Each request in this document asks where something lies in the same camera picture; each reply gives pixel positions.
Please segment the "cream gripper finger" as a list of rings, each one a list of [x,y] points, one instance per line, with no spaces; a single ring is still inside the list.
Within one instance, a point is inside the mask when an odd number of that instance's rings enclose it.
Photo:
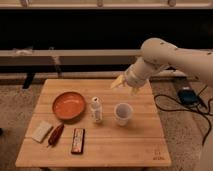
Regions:
[[[131,89],[131,94],[132,94],[132,95],[135,95],[135,94],[137,94],[139,91],[140,91],[140,88],[132,88],[132,89]]]
[[[110,88],[116,88],[120,85],[124,85],[125,84],[125,77],[123,75],[119,75],[110,85]]]

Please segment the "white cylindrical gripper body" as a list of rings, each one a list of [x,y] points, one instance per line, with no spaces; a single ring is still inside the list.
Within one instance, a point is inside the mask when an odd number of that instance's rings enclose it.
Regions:
[[[140,88],[145,82],[160,69],[159,65],[146,62],[142,57],[139,57],[124,72],[124,80],[126,84],[132,88]]]

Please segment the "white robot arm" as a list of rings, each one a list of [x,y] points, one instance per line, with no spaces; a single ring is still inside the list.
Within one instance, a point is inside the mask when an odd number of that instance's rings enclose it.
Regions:
[[[136,62],[119,75],[110,88],[128,85],[131,93],[136,94],[150,77],[169,67],[213,87],[213,52],[178,48],[160,38],[150,38],[143,42]]]

